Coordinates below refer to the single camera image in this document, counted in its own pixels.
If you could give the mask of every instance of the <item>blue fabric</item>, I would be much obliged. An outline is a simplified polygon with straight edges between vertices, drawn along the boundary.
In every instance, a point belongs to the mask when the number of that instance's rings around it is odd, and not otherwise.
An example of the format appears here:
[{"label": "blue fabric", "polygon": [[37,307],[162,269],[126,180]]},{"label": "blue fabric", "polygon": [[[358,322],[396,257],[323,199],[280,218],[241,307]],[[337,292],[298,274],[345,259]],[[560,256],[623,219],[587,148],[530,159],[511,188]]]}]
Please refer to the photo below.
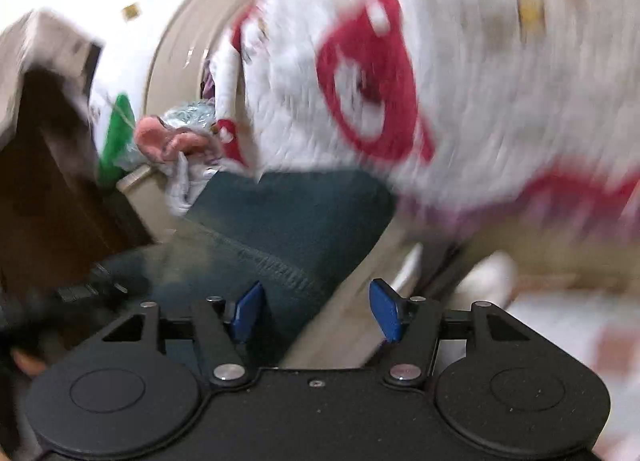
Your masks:
[{"label": "blue fabric", "polygon": [[255,282],[265,307],[247,344],[278,362],[336,287],[362,262],[395,212],[393,195],[359,170],[271,173],[259,183],[228,173],[209,181],[171,243],[103,266],[143,274],[171,314],[197,298],[238,300]]}]

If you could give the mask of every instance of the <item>blue gripper pad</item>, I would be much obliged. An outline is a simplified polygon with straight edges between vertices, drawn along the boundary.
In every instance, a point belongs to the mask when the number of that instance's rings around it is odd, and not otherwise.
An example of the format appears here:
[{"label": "blue gripper pad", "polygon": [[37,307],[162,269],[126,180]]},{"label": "blue gripper pad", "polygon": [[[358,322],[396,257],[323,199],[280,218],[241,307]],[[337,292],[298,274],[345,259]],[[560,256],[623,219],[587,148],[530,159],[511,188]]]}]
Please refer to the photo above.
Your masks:
[{"label": "blue gripper pad", "polygon": [[382,279],[369,284],[369,305],[371,313],[389,342],[398,342],[402,338],[402,320],[399,307],[404,299]]},{"label": "blue gripper pad", "polygon": [[231,337],[235,342],[243,343],[249,339],[258,320],[263,301],[264,288],[260,282],[256,282],[254,287],[238,300],[236,315],[230,324]]}]

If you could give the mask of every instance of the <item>black round pad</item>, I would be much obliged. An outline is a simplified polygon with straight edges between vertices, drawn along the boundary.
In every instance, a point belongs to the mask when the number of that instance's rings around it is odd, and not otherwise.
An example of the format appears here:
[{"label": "black round pad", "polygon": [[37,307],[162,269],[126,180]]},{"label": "black round pad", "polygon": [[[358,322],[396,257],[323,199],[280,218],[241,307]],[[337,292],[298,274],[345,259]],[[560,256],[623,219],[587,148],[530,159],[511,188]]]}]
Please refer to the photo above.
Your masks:
[{"label": "black round pad", "polygon": [[548,459],[591,447],[609,415],[609,393],[568,355],[518,343],[450,365],[436,405],[462,436],[501,455]]},{"label": "black round pad", "polygon": [[182,365],[138,343],[103,343],[38,377],[26,410],[59,453],[113,459],[143,453],[179,431],[198,406]]}]

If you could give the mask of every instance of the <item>pink cloth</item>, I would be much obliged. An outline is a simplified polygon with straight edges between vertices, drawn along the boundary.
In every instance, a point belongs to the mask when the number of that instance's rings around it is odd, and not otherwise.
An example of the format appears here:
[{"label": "pink cloth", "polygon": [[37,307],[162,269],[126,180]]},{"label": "pink cloth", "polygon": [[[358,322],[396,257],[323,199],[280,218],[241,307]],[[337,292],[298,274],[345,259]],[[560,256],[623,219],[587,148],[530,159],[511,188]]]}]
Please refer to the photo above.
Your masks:
[{"label": "pink cloth", "polygon": [[174,162],[182,152],[187,158],[214,162],[222,157],[222,145],[211,132],[195,132],[167,126],[158,117],[139,120],[133,134],[140,152],[150,161]]}]

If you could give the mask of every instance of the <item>metal screw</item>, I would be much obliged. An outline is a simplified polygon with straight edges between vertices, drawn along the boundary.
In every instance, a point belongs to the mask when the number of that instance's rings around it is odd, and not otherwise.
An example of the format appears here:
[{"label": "metal screw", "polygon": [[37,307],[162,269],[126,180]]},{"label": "metal screw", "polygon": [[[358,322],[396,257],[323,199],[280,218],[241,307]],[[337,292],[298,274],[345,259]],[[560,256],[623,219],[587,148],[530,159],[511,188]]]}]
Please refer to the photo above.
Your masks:
[{"label": "metal screw", "polygon": [[218,380],[239,380],[246,373],[246,369],[238,364],[222,364],[213,370],[213,375]]},{"label": "metal screw", "polygon": [[398,364],[394,365],[389,374],[396,380],[400,381],[411,381],[416,378],[420,378],[422,374],[422,370],[417,365],[413,364]]}]

